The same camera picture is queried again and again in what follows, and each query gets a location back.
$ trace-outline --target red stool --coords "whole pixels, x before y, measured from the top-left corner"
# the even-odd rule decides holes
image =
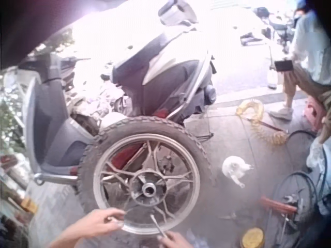
[[[317,132],[323,127],[322,119],[326,116],[326,111],[320,102],[309,96],[304,116],[312,125],[312,131]]]

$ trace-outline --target parked motorcycle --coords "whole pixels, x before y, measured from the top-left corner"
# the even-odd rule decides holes
[[[59,57],[38,55],[19,65],[36,72],[23,108],[35,182],[77,185],[86,212],[125,209],[123,230],[140,235],[159,232],[151,213],[162,230],[181,223],[211,178],[206,152],[184,120],[216,101],[212,55],[185,0],[168,1],[159,16],[164,32],[112,65],[110,81],[131,99],[129,117],[98,113],[104,126],[95,133],[68,112]]]

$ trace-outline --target white shirt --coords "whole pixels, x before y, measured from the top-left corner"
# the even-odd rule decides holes
[[[317,27],[313,11],[298,20],[290,53],[294,60],[302,62],[316,83],[331,85],[330,39],[323,27]]]

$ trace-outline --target red tool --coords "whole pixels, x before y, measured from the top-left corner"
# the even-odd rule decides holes
[[[272,208],[273,210],[284,214],[295,214],[298,210],[296,207],[281,203],[276,200],[268,199],[264,196],[261,197],[260,204],[266,208]]]

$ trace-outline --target wheel hub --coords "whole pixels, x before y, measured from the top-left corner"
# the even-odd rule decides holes
[[[166,180],[154,170],[137,172],[130,184],[132,199],[145,207],[156,206],[162,202],[167,193]]]

